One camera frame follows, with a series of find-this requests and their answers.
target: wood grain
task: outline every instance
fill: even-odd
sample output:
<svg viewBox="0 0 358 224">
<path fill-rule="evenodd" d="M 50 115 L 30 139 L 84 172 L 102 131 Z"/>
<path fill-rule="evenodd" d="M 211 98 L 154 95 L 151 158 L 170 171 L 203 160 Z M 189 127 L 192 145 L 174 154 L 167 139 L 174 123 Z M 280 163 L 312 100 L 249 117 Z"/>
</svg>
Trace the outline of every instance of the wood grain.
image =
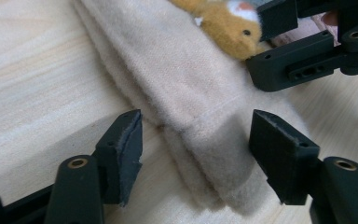
<svg viewBox="0 0 358 224">
<path fill-rule="evenodd" d="M 321 158 L 358 161 L 358 76 L 336 73 L 290 96 Z M 90 154 L 115 118 L 131 110 L 100 64 L 69 0 L 0 0 L 0 196 L 12 203 L 54 181 L 68 157 Z M 128 207 L 106 223 L 244 223 L 228 208 L 201 210 L 158 127 L 145 122 L 144 168 Z M 264 223 L 310 223 L 307 206 L 279 206 Z"/>
</svg>

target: plush animal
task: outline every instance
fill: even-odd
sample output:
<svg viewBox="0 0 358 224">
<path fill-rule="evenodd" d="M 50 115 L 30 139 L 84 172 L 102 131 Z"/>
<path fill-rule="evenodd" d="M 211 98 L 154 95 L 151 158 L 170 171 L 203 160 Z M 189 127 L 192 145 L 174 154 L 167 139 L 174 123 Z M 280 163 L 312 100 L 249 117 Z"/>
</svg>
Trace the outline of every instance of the plush animal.
<svg viewBox="0 0 358 224">
<path fill-rule="evenodd" d="M 259 45 L 260 21 L 249 3 L 240 0 L 171 2 L 192 13 L 196 24 L 228 55 L 246 60 L 263 51 Z"/>
</svg>

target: folded towel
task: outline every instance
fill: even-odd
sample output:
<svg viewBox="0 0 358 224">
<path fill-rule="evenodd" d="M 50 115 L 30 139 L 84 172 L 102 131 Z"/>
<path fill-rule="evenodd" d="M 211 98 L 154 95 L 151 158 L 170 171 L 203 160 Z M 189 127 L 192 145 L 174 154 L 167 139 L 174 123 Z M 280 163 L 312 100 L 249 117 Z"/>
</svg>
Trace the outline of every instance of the folded towel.
<svg viewBox="0 0 358 224">
<path fill-rule="evenodd" d="M 167 0 L 77 0 L 103 63 L 144 117 L 164 129 L 169 151 L 199 205 L 262 218 L 277 198 L 248 150 L 254 109 L 306 127 L 287 91 L 262 92 Z"/>
</svg>

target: screw hole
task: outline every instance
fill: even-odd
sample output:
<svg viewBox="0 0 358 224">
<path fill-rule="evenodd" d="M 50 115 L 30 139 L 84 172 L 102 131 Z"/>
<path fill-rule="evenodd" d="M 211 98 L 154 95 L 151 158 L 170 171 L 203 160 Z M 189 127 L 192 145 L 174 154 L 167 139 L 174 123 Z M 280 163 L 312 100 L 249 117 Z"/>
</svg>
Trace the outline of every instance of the screw hole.
<svg viewBox="0 0 358 224">
<path fill-rule="evenodd" d="M 87 164 L 88 160 L 86 159 L 74 159 L 68 163 L 68 167 L 71 169 L 77 169 L 83 167 Z"/>
<path fill-rule="evenodd" d="M 309 147 L 309 145 L 307 143 L 300 143 L 301 147 Z"/>
<path fill-rule="evenodd" d="M 350 37 L 353 39 L 358 39 L 358 32 L 351 33 Z"/>
<path fill-rule="evenodd" d="M 308 77 L 308 76 L 314 75 L 314 74 L 316 74 L 316 69 L 313 67 L 307 68 L 306 70 L 303 71 L 304 77 Z"/>
<path fill-rule="evenodd" d="M 356 166 L 347 161 L 336 161 L 335 165 L 347 171 L 355 171 L 357 169 Z"/>
</svg>

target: orange plush toy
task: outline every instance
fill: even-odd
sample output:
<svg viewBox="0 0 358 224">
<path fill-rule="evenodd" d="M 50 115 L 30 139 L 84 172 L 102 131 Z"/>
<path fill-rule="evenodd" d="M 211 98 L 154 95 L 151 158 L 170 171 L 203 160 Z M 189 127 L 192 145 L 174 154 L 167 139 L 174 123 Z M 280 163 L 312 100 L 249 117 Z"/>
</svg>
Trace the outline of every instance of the orange plush toy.
<svg viewBox="0 0 358 224">
<path fill-rule="evenodd" d="M 195 16 L 196 24 L 228 55 L 246 60 L 263 51 L 259 45 L 260 21 L 246 2 L 230 0 L 171 0 Z"/>
</svg>

